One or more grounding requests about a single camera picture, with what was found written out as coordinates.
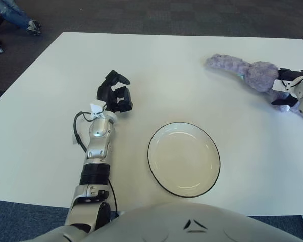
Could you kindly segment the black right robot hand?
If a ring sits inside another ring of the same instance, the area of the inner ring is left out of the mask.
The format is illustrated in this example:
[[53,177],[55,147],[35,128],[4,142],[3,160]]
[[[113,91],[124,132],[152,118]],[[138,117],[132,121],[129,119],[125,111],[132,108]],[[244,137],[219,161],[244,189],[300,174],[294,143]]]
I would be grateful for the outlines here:
[[274,91],[286,93],[285,98],[277,98],[271,104],[275,106],[293,107],[303,97],[303,91],[296,91],[303,87],[303,70],[293,71],[291,69],[281,68],[278,71],[278,78],[274,81],[272,89]]

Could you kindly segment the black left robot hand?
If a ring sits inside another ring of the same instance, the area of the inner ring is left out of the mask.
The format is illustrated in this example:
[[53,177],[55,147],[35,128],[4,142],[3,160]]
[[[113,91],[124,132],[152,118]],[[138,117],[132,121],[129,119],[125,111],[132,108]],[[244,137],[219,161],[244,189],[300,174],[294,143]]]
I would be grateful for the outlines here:
[[127,112],[133,108],[130,97],[130,91],[126,86],[112,89],[117,83],[130,85],[130,81],[123,75],[111,70],[97,91],[97,100],[106,103],[106,111],[110,112]]

